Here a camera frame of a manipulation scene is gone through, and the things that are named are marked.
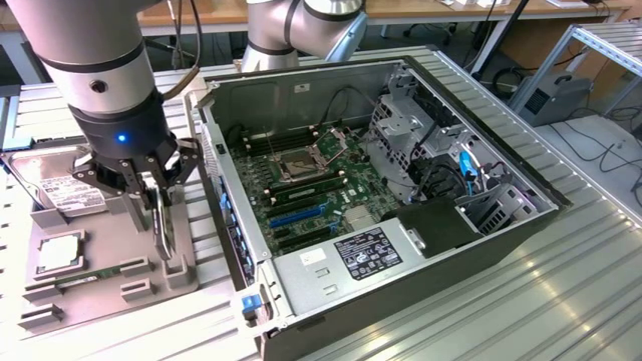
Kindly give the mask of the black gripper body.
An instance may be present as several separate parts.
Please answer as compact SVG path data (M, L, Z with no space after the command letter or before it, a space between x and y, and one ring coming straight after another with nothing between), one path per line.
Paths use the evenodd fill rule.
M92 149L91 159L73 165L76 177L100 166L117 172L123 161L135 172L171 176L164 165L176 151L176 137L168 128L161 96L148 96L133 108L113 114L75 107L71 112Z

